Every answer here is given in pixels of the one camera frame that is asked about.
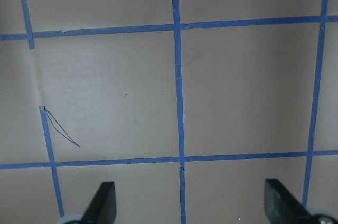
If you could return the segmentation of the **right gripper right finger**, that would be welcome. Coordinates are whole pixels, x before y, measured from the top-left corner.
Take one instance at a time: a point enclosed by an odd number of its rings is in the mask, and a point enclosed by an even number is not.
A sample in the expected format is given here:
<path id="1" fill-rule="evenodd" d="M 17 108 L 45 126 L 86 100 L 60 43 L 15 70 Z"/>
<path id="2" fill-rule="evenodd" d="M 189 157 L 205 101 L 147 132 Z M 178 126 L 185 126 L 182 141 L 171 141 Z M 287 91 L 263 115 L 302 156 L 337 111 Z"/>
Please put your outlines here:
<path id="1" fill-rule="evenodd" d="M 265 179 L 264 213 L 273 224 L 314 223 L 311 214 L 278 179 Z"/>

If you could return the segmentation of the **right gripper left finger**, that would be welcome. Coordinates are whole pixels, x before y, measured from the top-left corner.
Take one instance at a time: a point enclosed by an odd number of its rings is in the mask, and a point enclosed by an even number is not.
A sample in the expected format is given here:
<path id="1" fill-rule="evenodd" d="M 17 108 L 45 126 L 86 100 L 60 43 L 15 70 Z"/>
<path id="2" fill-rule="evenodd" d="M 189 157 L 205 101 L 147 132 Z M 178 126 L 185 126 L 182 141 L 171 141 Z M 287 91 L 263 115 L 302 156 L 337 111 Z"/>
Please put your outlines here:
<path id="1" fill-rule="evenodd" d="M 115 183 L 103 182 L 84 212 L 80 223 L 113 224 L 116 215 Z"/>

